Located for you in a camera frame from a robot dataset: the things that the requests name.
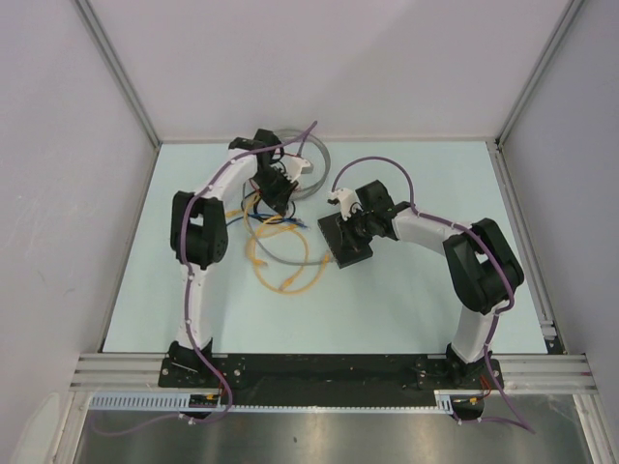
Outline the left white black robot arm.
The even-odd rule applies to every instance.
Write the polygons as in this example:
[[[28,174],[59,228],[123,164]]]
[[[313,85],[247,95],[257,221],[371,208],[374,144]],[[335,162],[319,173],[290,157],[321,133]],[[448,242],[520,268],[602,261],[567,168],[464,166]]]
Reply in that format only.
[[[208,280],[227,251],[225,202],[252,180],[265,203],[285,215],[299,176],[287,176],[273,166],[283,154],[284,143],[271,130],[259,129],[252,138],[237,137],[228,145],[228,160],[200,191],[179,191],[173,197],[170,246],[185,266],[185,291],[182,326],[167,355],[193,386],[207,384],[214,374],[214,364],[207,358],[213,331],[203,300]]]

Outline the black network switch box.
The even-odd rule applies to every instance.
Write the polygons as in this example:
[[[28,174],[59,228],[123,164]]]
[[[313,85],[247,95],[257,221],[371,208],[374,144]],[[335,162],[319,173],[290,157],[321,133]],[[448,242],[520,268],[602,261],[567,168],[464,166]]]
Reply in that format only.
[[[373,256],[371,239],[358,236],[351,224],[340,214],[332,214],[318,220],[319,229],[340,269],[347,268]]]

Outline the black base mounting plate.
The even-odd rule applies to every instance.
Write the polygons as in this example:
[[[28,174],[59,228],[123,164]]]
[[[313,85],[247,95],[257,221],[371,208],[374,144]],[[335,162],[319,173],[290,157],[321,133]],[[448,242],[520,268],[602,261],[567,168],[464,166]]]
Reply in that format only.
[[[502,385],[499,361],[465,366],[431,355],[211,354],[180,348],[162,360],[164,389],[229,386],[238,407],[397,408],[434,404],[437,391]]]

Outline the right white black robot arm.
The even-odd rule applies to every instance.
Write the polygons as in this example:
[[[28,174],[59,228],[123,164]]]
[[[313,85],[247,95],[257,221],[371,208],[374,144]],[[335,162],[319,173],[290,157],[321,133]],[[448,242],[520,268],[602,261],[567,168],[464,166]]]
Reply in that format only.
[[[511,303],[524,280],[498,224],[484,218],[462,225],[421,213],[409,201],[394,202],[379,181],[335,189],[328,202],[339,212],[333,216],[334,233],[324,237],[340,268],[371,258],[375,237],[424,247],[446,259],[462,310],[446,349],[445,376],[458,388],[470,387],[485,367],[498,306]]]

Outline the aluminium frame rail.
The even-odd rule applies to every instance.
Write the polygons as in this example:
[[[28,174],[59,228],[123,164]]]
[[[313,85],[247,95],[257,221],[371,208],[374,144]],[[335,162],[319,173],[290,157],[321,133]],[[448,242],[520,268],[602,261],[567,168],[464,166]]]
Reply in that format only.
[[[509,394],[594,394],[598,391],[583,355],[496,355]],[[161,354],[83,354],[72,391],[141,391],[157,388]]]

